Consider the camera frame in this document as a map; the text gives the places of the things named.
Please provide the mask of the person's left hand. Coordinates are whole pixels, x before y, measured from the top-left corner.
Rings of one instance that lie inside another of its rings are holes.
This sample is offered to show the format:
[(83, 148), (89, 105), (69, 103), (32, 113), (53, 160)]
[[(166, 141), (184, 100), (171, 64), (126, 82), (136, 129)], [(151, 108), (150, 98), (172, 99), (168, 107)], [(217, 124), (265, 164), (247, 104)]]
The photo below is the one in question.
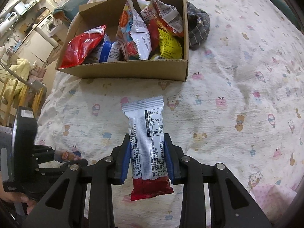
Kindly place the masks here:
[(7, 203), (26, 203), (27, 204), (27, 214), (29, 215), (31, 211), (37, 205), (35, 200), (29, 199), (25, 194), (19, 192), (5, 192), (3, 188), (3, 183), (1, 179), (1, 190), (0, 190), (1, 200)]

